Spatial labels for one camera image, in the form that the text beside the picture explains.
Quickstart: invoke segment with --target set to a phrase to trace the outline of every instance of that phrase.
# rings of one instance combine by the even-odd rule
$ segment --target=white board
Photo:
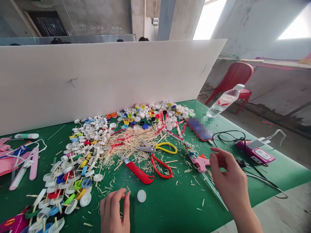
[[[0,47],[0,135],[109,114],[135,103],[196,99],[225,42]],[[68,81],[75,78],[73,87]]]

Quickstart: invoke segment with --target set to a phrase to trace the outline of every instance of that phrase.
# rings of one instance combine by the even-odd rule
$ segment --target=electrical box
[[[159,18],[153,18],[153,25],[159,25]]]

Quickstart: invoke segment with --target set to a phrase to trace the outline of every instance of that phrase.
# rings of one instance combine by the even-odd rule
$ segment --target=finger
[[[124,227],[130,228],[130,193],[125,195],[122,223]]]
[[[222,156],[225,158],[225,161],[227,163],[227,167],[226,167],[227,171],[229,171],[230,169],[236,169],[237,167],[239,167],[231,153],[225,150],[222,150],[220,148],[216,148],[216,147],[211,147],[210,149],[214,152],[219,153],[217,157]]]
[[[223,175],[219,169],[217,157],[213,153],[210,154],[210,165],[213,179],[217,182],[219,179],[222,178]]]
[[[112,221],[120,220],[120,200],[124,193],[126,192],[125,188],[119,189],[112,198],[111,204],[111,219]]]
[[[109,222],[110,221],[110,214],[111,214],[111,202],[112,198],[115,195],[117,191],[114,191],[112,193],[109,193],[106,199],[106,205],[105,205],[105,215],[104,215],[104,221]]]
[[[106,206],[106,199],[104,198],[104,199],[102,199],[102,200],[100,201],[100,207],[99,207],[99,209],[100,209],[101,221],[104,220],[105,206]]]

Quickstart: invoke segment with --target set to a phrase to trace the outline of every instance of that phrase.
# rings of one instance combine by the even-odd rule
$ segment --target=scissors
[[[156,149],[159,149],[159,150],[163,150],[169,154],[176,154],[177,153],[177,149],[176,147],[169,143],[169,142],[162,142],[162,143],[159,143],[159,144],[156,144],[154,147],[151,147],[145,140],[143,139],[140,139],[142,141],[142,143],[146,146],[146,147],[136,147],[137,149],[139,150],[143,150],[143,151],[146,151],[146,152],[151,152],[152,155],[151,155],[151,162],[152,162],[152,165],[153,165],[153,168],[155,169],[155,172],[161,177],[161,178],[164,178],[164,179],[169,179],[173,176],[173,172],[172,172],[172,169],[167,165],[165,164],[164,162],[162,162],[161,160],[159,160],[158,158],[155,157],[155,155],[153,154]],[[164,149],[160,146],[162,145],[169,145],[171,147],[174,148],[175,151],[170,151],[170,150],[167,150],[167,149]],[[156,165],[155,165],[155,162],[154,160],[156,160],[158,163],[160,163],[163,167],[165,167],[168,171],[169,171],[169,175],[163,175],[162,173],[160,173],[157,169],[156,169]]]

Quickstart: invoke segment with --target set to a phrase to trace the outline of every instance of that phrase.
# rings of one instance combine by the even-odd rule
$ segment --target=floor
[[[200,92],[198,100],[205,103],[210,92]],[[286,135],[280,152],[295,160],[296,162],[311,168],[311,141],[279,125],[270,126],[264,123],[266,120],[245,109],[235,115],[238,104],[231,105],[222,116],[226,117],[236,125],[250,132],[256,137],[266,137],[272,135],[277,129],[281,129]],[[307,183],[286,191],[289,199],[282,200],[273,197],[266,202],[254,207],[264,232],[273,233],[302,233],[311,232],[311,183]],[[214,233],[235,233],[237,232],[235,223],[224,225]]]

